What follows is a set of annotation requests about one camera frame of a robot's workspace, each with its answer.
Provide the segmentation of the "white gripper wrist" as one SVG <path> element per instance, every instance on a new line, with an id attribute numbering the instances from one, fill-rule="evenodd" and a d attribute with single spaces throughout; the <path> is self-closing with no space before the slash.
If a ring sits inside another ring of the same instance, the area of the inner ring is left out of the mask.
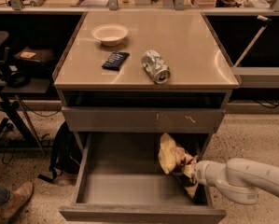
<path id="1" fill-rule="evenodd" d="M 182 167 L 182 174 L 188 178 L 195 177 L 196 181 L 204 186 L 213 186 L 213 179 L 206 173 L 210 164 L 210 161 L 199 161 L 195 165 L 187 164 Z"/>

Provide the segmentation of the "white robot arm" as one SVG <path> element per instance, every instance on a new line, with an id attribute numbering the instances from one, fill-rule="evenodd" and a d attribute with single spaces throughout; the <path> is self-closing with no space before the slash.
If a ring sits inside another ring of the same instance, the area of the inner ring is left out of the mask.
<path id="1" fill-rule="evenodd" d="M 192 182 L 215 187 L 228 200 L 253 205 L 260 189 L 279 198 L 279 167 L 242 158 L 225 163 L 197 161 L 186 165 L 182 173 Z"/>

